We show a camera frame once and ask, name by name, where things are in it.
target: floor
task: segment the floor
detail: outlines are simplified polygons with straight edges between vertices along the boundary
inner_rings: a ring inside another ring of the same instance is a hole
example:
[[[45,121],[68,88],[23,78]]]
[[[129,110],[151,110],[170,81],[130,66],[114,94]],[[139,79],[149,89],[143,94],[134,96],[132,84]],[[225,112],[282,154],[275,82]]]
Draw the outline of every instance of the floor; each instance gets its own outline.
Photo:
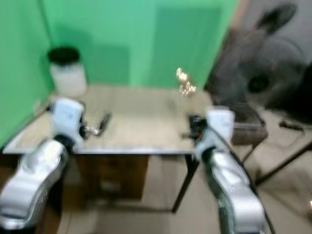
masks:
[[[263,112],[269,138],[247,161],[246,168],[255,178],[274,167],[312,138],[278,127],[280,115]],[[236,148],[240,155],[246,148]],[[312,153],[303,155],[258,189],[276,233],[311,234]],[[183,159],[151,157],[139,206],[170,208],[186,174]],[[64,212],[58,234],[218,234],[217,205],[200,167],[177,214],[126,212],[107,210],[102,202],[93,202],[84,209],[78,205],[78,191],[71,185],[79,183],[73,164],[66,178]]]

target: gray wall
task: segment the gray wall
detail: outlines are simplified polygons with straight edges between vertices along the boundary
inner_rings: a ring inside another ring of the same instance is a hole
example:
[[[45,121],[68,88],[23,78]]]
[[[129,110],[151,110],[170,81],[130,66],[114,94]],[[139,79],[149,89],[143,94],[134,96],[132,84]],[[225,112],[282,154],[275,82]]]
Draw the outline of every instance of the gray wall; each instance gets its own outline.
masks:
[[[296,42],[305,53],[307,63],[312,61],[312,0],[250,0],[241,23],[242,29],[252,29],[266,10],[281,2],[298,4],[297,15],[277,34]]]

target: table top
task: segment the table top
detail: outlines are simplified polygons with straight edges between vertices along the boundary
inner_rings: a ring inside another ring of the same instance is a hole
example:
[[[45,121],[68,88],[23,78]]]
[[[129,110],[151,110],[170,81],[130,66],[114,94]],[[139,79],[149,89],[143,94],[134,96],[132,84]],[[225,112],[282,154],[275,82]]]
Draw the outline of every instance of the table top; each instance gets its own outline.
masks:
[[[190,97],[178,90],[94,85],[75,98],[86,104],[85,121],[97,126],[103,115],[111,121],[99,138],[91,136],[77,154],[188,154],[193,142],[182,139],[188,133],[188,113],[203,115],[211,106],[209,95],[199,91]],[[51,137],[50,114],[40,115],[7,146],[4,154],[24,154]]]

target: black cable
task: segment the black cable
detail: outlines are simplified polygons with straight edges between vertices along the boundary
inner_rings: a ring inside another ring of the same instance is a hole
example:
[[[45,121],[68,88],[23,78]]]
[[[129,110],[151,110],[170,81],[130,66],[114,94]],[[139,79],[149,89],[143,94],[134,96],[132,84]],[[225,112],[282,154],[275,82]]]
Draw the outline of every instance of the black cable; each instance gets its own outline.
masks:
[[[230,152],[230,154],[232,155],[232,157],[235,159],[235,161],[238,163],[239,166],[241,166],[245,172],[245,174],[247,175],[249,181],[250,181],[250,188],[253,191],[253,193],[260,199],[259,194],[257,193],[256,187],[253,183],[253,181],[251,180],[251,177],[249,175],[249,173],[247,172],[247,170],[245,169],[243,163],[240,161],[239,157],[236,155],[236,153],[232,150],[231,146],[227,143],[227,141],[211,126],[209,126],[209,129],[213,131],[213,133],[215,133],[217,135],[217,137],[222,141],[222,143],[226,146],[226,148],[228,149],[228,151]],[[273,224],[266,212],[266,210],[264,209],[264,214],[265,214],[265,219],[267,220],[267,223],[269,225],[271,234],[276,234],[275,229],[273,227]]]

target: plastic jar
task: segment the plastic jar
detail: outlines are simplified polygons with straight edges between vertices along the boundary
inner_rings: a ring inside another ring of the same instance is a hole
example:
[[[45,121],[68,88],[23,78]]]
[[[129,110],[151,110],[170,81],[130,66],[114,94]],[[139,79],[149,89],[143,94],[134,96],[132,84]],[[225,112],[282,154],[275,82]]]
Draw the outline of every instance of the plastic jar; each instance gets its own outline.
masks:
[[[50,72],[59,94],[69,97],[83,95],[87,90],[85,70],[75,48],[60,47],[48,53]]]

